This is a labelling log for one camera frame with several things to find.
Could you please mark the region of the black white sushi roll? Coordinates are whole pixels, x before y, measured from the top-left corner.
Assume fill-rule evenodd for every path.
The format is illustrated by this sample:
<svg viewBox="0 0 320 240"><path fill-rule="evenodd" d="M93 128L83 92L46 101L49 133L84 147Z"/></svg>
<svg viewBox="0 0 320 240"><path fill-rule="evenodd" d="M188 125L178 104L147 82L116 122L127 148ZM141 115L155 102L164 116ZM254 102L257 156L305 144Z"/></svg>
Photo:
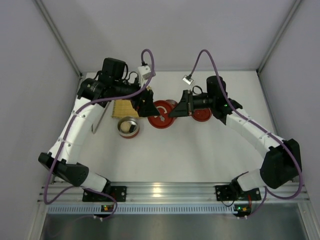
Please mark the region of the black white sushi roll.
<svg viewBox="0 0 320 240"><path fill-rule="evenodd" d="M130 125L130 128L129 128L129 132L130 132L130 133L133 133L133 132L136 130L136 127L137 127L137 126L136 126L135 124L131 124L131 125Z"/></svg>

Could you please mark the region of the steel bowl red base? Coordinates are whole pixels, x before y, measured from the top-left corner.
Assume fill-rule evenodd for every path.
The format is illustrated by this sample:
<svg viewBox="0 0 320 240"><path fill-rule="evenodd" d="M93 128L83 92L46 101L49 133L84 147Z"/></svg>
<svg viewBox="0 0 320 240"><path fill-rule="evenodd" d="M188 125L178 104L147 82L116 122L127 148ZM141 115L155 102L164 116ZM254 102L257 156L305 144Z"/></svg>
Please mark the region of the steel bowl red base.
<svg viewBox="0 0 320 240"><path fill-rule="evenodd" d="M131 124L134 124L136 125L136 129L133 133L130 133L130 132L122 132L120 130L120 125L122 122L124 121L127 121L127 122L130 122ZM125 116L123 118L121 118L118 123L117 123L117 129L118 129L118 133L121 137L123 138L126 138L126 139L131 139L131 138L134 138L140 131L140 125L139 125L139 122L138 120L133 117L133 116Z"/></svg>
<svg viewBox="0 0 320 240"><path fill-rule="evenodd" d="M166 102L168 102L169 104L171 104L173 107L175 107L178 103L173 100L173 99L167 99Z"/></svg>

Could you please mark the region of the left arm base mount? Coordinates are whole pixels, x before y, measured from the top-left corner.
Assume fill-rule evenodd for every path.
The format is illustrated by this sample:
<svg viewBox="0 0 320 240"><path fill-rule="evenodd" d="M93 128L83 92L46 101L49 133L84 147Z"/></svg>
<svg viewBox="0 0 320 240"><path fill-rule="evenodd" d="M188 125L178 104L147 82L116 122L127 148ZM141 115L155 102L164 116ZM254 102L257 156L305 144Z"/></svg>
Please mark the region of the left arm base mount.
<svg viewBox="0 0 320 240"><path fill-rule="evenodd" d="M85 203L102 203L112 202L114 199L117 202L125 202L126 197L127 186L114 186L108 182L102 192L87 187L83 188L82 201Z"/></svg>

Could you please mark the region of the beige rice ball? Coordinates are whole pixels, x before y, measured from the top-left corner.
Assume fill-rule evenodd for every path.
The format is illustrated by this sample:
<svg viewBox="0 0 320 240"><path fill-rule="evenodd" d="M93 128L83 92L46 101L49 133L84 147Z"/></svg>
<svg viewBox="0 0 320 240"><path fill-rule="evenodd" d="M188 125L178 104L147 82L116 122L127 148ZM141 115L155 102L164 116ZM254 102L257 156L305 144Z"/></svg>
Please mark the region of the beige rice ball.
<svg viewBox="0 0 320 240"><path fill-rule="evenodd" d="M123 132L123 133L129 133L130 132L130 129L131 129L131 123L128 122L128 121L123 121L121 124L120 124L120 130Z"/></svg>

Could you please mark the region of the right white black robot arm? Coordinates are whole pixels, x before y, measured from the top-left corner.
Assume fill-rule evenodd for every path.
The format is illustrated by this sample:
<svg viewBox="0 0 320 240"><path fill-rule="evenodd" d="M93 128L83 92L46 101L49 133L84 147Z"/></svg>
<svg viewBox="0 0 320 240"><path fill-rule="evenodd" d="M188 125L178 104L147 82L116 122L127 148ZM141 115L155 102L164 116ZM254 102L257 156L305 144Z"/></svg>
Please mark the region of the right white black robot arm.
<svg viewBox="0 0 320 240"><path fill-rule="evenodd" d="M256 188L277 189L302 177L300 145L296 140L274 135L253 120L241 104L228 97L222 77L208 77L206 90L201 94L184 90L169 116L188 117L196 110L210 109L217 120L240 134L261 155L260 168L240 174L229 184L235 198Z"/></svg>

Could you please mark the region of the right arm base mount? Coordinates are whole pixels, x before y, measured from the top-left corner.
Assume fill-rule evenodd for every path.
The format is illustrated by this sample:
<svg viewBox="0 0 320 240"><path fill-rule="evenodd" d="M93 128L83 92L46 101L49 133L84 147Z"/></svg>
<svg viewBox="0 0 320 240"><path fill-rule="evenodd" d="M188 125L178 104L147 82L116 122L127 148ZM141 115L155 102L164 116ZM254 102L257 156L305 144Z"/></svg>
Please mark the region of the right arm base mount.
<svg viewBox="0 0 320 240"><path fill-rule="evenodd" d="M243 191L231 184L216 185L215 187L216 199L219 202L227 201L260 201L262 200L259 188L254 188L249 191Z"/></svg>

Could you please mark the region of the steel tongs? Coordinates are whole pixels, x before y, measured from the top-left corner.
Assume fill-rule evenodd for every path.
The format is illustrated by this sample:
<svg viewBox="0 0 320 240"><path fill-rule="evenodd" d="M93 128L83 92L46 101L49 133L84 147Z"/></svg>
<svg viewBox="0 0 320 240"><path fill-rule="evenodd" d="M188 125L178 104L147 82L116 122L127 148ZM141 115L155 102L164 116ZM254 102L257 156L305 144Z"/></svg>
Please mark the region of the steel tongs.
<svg viewBox="0 0 320 240"><path fill-rule="evenodd" d="M100 111L98 114L97 118L94 120L93 124L91 125L91 132L92 134L95 134L98 130L98 127L100 126L100 123L102 122L102 119L110 105L110 101L106 103L106 106L103 108L103 110Z"/></svg>

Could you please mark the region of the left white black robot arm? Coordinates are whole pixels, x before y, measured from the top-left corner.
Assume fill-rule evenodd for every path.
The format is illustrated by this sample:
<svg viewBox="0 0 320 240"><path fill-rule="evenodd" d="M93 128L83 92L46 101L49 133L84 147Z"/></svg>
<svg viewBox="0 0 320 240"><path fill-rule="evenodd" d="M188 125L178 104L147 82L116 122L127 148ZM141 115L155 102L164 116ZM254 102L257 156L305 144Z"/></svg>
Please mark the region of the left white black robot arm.
<svg viewBox="0 0 320 240"><path fill-rule="evenodd" d="M108 194L111 182L79 163L81 148L93 124L112 101L129 100L140 117L158 116L160 113L153 103L154 93L148 89L155 74L154 64L142 61L137 79L129 82L128 65L122 60L105 58L96 76L81 83L65 127L50 150L39 155L38 161L51 176L55 175L73 187Z"/></svg>

